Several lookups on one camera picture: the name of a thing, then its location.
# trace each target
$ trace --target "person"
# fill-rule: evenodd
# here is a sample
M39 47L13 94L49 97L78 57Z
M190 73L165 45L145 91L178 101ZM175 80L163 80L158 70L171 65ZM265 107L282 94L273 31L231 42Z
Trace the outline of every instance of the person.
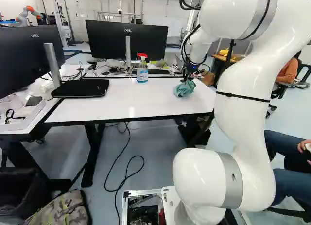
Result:
M301 51L299 51L286 65L282 68L276 78L276 83L293 83L298 70L298 57Z
M284 168L274 169L276 195L272 205L277 205L286 196L293 197L311 206L311 161L308 160L304 140L286 134L266 130L264 132L270 161L276 153L285 156Z

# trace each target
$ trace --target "keyboard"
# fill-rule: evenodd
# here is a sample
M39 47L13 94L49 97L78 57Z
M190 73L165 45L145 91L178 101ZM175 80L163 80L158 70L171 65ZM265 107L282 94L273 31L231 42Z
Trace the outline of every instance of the keyboard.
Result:
M170 74L170 72L166 69L148 69L149 74Z

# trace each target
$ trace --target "spray bottle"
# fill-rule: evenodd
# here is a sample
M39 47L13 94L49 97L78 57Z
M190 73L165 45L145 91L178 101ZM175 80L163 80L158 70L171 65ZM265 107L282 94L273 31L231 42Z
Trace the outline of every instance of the spray bottle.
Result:
M137 56L140 56L141 61L137 69L136 80L139 83L145 83L148 81L148 65L146 62L146 58L148 58L148 56L143 53L138 53Z

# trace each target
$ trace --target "camouflage bag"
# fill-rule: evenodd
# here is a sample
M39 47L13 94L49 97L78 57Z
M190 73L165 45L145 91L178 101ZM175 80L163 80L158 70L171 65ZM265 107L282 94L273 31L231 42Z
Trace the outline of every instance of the camouflage bag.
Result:
M23 225L89 225L90 221L84 192L73 190L56 197Z

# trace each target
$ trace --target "crumpled cloth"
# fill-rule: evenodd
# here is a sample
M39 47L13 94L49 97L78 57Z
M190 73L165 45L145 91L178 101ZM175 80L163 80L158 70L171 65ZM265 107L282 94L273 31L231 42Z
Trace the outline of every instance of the crumpled cloth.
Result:
M196 84L194 81L187 79L185 82L175 86L174 95L177 97L185 97L193 93Z

